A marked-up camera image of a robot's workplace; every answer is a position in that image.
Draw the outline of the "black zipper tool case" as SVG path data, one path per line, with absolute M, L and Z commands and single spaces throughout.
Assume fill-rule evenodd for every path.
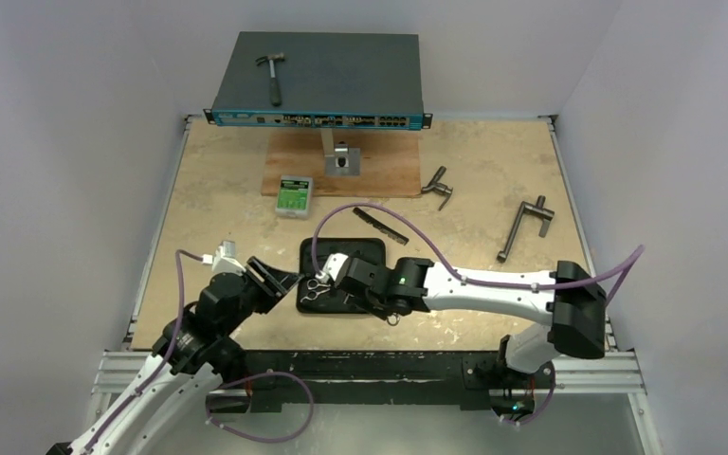
M 324 265 L 327 258 L 334 253 L 343 253 L 352 257 L 366 260 L 373 264 L 384 264 L 386 261 L 386 246 L 377 238 L 318 238 L 317 258 L 320 265 Z M 316 276 L 312 262 L 312 239 L 305 238 L 299 247 L 299 272 L 308 279 Z M 308 305 L 307 312 L 303 314 L 314 315 L 363 315 L 364 310 L 358 308 L 351 297 L 335 290 L 333 287 L 320 296 L 315 302 Z

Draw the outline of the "black hair comb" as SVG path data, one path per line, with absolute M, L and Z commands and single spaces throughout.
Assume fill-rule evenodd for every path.
M 380 222 L 373 216 L 371 216 L 369 213 L 364 211 L 361 208 L 353 208 L 353 213 L 355 216 L 360 218 L 362 221 L 364 221 L 367 225 L 375 228 L 380 233 L 386 235 L 390 239 L 394 240 L 396 243 L 405 246 L 409 242 L 409 238 L 399 232 L 397 232 L 395 229 L 388 227 L 384 223 Z

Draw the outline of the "silver thinning scissors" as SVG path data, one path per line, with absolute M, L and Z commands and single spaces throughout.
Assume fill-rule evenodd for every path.
M 308 311 L 308 305 L 327 293 L 331 285 L 317 279 L 308 279 L 298 287 L 297 307 L 301 312 Z

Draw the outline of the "silver straight scissors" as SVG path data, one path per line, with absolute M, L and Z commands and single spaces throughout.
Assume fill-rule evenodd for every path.
M 400 316 L 398 314 L 391 314 L 386 317 L 386 322 L 390 326 L 396 326 L 400 321 Z

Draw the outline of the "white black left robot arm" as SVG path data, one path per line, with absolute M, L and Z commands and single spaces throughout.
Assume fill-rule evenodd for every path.
M 209 392 L 219 386 L 249 388 L 258 379 L 230 334 L 253 314 L 272 310 L 303 276 L 255 257 L 241 264 L 230 253 L 197 255 L 183 249 L 175 252 L 178 272 L 183 258 L 209 266 L 209 284 L 191 303 L 185 302 L 185 285 L 178 285 L 177 316 L 130 384 L 85 433 L 53 444 L 49 453 L 149 454 L 187 408 Z

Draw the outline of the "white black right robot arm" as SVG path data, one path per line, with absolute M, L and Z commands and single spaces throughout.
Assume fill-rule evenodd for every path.
M 413 312 L 468 310 L 530 321 L 501 345 L 494 361 L 496 377 L 508 386 L 516 386 L 559 355 L 605 355 L 607 295 L 574 262 L 560 261 L 553 271 L 501 273 L 452 268 L 422 258 L 401 258 L 388 268 L 334 253 L 318 277 L 384 320 Z

